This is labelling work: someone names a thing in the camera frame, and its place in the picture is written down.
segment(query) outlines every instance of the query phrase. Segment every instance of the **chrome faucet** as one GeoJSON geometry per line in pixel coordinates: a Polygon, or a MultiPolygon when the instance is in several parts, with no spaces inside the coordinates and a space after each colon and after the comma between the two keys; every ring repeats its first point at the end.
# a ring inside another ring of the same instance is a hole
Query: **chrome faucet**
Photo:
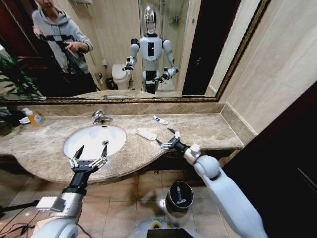
{"type": "Polygon", "coordinates": [[[96,111],[94,114],[92,114],[91,119],[94,120],[94,125],[102,124],[104,122],[110,122],[113,121],[110,117],[105,117],[104,113],[102,111],[96,111]]]}

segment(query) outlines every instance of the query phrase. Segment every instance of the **hood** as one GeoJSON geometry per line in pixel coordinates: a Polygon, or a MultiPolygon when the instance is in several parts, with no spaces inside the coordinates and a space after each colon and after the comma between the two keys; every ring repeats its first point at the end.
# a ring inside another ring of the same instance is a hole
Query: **hood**
{"type": "Polygon", "coordinates": [[[43,19],[43,21],[45,21],[46,23],[50,24],[50,25],[63,25],[65,23],[67,23],[70,20],[70,17],[66,14],[66,12],[64,12],[62,9],[56,7],[57,11],[58,11],[58,17],[57,20],[55,22],[49,20],[46,16],[45,13],[43,12],[42,8],[39,7],[39,13],[41,18],[43,19]]]}

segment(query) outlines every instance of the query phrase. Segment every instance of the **humanoid robot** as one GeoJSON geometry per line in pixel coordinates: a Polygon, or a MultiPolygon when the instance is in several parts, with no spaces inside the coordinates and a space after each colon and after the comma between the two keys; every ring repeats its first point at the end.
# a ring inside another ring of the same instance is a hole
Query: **humanoid robot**
{"type": "MultiPolygon", "coordinates": [[[[178,131],[169,130],[174,136],[168,143],[158,141],[161,149],[176,149],[194,166],[230,227],[242,238],[267,238],[259,213],[238,185],[224,173],[219,162],[214,157],[201,156],[197,144],[187,146],[180,142],[178,131]]],[[[77,238],[77,224],[82,211],[82,200],[86,195],[87,181],[90,174],[107,162],[107,145],[108,141],[97,160],[79,160],[84,146],[69,159],[75,172],[70,185],[63,190],[61,197],[43,197],[37,205],[40,210],[55,211],[52,214],[54,220],[47,222],[31,238],[77,238]]],[[[176,228],[167,221],[156,219],[140,223],[129,235],[129,238],[146,237],[202,238],[195,231],[176,228]]]]}
{"type": "Polygon", "coordinates": [[[174,55],[172,52],[172,43],[170,40],[163,41],[156,33],[155,27],[157,22],[157,15],[153,6],[147,6],[144,12],[144,21],[147,28],[147,34],[144,35],[140,41],[137,39],[131,40],[131,56],[127,57],[126,67],[122,70],[133,70],[137,62],[137,54],[141,50],[144,69],[142,73],[143,81],[146,84],[146,91],[155,94],[158,88],[158,83],[169,80],[174,74],[178,72],[178,68],[174,65],[174,55]],[[171,68],[164,68],[162,76],[158,71],[159,58],[164,49],[168,62],[171,68]]]}

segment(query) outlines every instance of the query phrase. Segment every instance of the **bottle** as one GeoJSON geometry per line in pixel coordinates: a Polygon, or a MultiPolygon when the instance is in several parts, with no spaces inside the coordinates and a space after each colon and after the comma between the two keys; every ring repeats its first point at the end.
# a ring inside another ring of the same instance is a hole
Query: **bottle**
{"type": "Polygon", "coordinates": [[[33,125],[39,126],[44,123],[44,118],[28,108],[22,109],[33,125]]]}

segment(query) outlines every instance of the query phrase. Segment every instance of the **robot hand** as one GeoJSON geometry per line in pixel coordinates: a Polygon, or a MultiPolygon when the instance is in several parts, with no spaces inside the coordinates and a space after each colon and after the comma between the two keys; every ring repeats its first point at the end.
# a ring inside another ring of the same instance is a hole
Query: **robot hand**
{"type": "Polygon", "coordinates": [[[133,57],[127,57],[126,66],[122,68],[122,70],[134,70],[134,65],[136,63],[136,59],[133,57]]]}
{"type": "Polygon", "coordinates": [[[166,67],[164,68],[164,73],[161,77],[157,77],[154,79],[154,81],[162,83],[165,80],[169,80],[172,78],[173,75],[175,75],[178,72],[178,67],[173,67],[170,69],[167,69],[166,67]]]}

